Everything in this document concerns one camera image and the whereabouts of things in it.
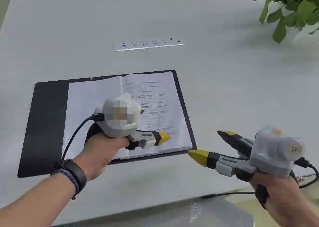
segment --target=paper page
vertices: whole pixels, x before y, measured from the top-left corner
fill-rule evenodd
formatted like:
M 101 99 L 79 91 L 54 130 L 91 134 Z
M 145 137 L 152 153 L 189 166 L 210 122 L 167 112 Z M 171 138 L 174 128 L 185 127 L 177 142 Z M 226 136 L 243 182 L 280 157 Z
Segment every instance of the paper page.
M 75 129 L 84 119 L 91 116 L 95 107 L 102 107 L 105 99 L 116 98 L 123 93 L 122 77 L 116 76 L 109 79 L 86 81 L 69 84 L 68 102 L 66 108 L 63 148 L 65 150 Z M 88 129 L 93 121 L 88 121 L 72 141 L 66 158 L 74 158 L 84 147 Z M 128 157 L 126 149 L 120 149 L 113 159 Z
M 123 91 L 130 93 L 144 109 L 138 130 L 166 131 L 172 135 L 171 140 L 161 146 L 130 150 L 130 157 L 191 149 L 172 72 L 126 75 L 123 77 Z

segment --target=white table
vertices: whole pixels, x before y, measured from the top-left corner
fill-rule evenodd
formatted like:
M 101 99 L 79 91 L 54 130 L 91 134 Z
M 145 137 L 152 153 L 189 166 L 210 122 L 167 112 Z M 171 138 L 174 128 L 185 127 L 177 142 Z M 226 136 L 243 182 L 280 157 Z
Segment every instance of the white table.
M 273 28 L 258 23 L 262 6 L 252 0 L 11 0 L 0 33 L 0 207 L 46 177 L 17 177 L 33 88 L 41 81 L 176 69 L 198 148 L 235 155 L 217 130 L 253 138 L 270 123 L 301 137 L 306 157 L 319 167 L 318 43 L 277 45 Z M 114 52 L 114 42 L 168 36 L 187 45 Z M 112 165 L 55 224 L 245 186 L 187 155 Z

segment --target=hand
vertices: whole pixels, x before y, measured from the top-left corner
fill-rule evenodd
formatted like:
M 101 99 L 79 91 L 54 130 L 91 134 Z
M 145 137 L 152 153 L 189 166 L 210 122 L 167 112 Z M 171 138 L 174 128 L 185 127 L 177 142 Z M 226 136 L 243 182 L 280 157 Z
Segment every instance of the hand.
M 319 226 L 318 212 L 303 196 L 292 177 L 279 178 L 256 172 L 250 184 L 254 189 L 257 188 L 257 184 L 267 188 L 267 211 L 280 226 Z
M 83 151 L 73 161 L 84 171 L 87 181 L 90 181 L 103 173 L 119 149 L 128 145 L 127 138 L 109 138 L 100 133 L 87 141 Z

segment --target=power strip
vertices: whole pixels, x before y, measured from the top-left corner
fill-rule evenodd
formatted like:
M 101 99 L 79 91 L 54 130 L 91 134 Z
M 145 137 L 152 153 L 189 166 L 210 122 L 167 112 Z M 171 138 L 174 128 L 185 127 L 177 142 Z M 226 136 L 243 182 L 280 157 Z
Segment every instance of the power strip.
M 115 51 L 127 51 L 136 49 L 150 49 L 170 46 L 186 45 L 185 41 L 179 37 L 151 38 L 139 41 L 119 42 L 114 44 Z

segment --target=black wristband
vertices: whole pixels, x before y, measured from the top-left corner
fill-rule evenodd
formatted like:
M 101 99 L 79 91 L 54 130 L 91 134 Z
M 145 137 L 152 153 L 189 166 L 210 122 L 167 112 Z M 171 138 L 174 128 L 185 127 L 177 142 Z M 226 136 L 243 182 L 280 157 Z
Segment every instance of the black wristband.
M 64 169 L 71 173 L 71 175 L 76 179 L 79 185 L 79 193 L 83 190 L 86 185 L 86 176 L 76 163 L 72 159 L 60 160 L 55 164 L 55 169 Z

